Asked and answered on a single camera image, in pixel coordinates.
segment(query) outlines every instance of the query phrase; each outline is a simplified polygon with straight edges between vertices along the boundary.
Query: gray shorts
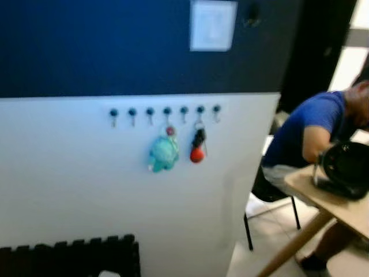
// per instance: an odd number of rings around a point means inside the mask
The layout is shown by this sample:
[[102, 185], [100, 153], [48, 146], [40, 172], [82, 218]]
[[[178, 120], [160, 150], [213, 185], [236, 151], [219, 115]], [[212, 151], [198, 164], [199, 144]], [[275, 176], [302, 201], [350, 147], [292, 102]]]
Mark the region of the gray shorts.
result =
[[291, 189], [284, 182], [284, 177], [297, 170], [296, 167], [286, 166], [284, 164], [277, 164], [273, 167], [262, 167], [263, 174], [266, 180], [270, 182], [273, 186], [277, 187], [280, 191], [284, 192], [290, 196], [296, 196], [301, 201], [305, 202], [307, 205], [314, 205], [309, 199], [305, 198], [300, 193]]

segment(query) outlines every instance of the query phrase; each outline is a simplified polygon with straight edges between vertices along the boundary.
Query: man's arm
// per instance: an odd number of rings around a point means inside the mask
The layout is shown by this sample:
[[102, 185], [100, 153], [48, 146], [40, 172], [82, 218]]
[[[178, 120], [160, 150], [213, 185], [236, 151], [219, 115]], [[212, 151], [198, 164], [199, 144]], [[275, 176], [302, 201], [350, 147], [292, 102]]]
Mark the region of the man's arm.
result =
[[315, 163], [319, 153], [331, 147], [330, 133], [321, 126], [307, 126], [304, 129], [302, 157], [308, 163]]

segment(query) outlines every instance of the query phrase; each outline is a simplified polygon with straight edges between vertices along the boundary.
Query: table leg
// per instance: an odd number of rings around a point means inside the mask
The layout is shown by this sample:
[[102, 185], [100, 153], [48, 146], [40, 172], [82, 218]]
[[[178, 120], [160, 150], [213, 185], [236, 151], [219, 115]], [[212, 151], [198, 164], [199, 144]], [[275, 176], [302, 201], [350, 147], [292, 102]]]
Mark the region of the table leg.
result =
[[306, 244], [329, 220], [332, 215], [320, 211], [314, 219], [301, 232], [280, 250], [269, 264], [259, 273], [258, 277], [267, 277], [291, 258], [302, 246]]

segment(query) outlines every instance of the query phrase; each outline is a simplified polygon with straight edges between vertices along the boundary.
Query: chair leg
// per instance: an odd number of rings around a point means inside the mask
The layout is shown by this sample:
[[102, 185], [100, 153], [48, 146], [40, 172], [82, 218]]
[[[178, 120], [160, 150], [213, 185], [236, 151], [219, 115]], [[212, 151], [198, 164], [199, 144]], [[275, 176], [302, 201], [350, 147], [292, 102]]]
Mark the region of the chair leg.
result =
[[246, 235], [247, 235], [247, 241], [248, 241], [248, 248], [249, 248], [250, 251], [253, 251], [254, 250], [254, 247], [253, 247], [253, 242], [251, 241], [251, 234], [250, 234], [250, 229], [248, 227], [248, 221], [247, 221], [247, 215], [246, 215], [246, 213], [244, 213], [243, 221], [244, 221], [244, 227], [246, 229]]
[[299, 215], [298, 215], [298, 211], [296, 209], [295, 199], [293, 198], [293, 196], [291, 196], [291, 200], [292, 200], [293, 212], [295, 214], [295, 219], [296, 219], [296, 227], [298, 228], [298, 230], [300, 230], [301, 226], [300, 226]]

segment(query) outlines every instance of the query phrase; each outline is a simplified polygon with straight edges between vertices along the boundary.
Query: white switch plate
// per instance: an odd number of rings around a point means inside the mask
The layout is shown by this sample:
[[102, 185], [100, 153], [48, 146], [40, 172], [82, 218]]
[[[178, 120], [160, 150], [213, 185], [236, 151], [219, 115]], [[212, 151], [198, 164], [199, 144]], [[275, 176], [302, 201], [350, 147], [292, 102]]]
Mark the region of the white switch plate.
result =
[[228, 51], [232, 46], [237, 2], [192, 0], [191, 51]]

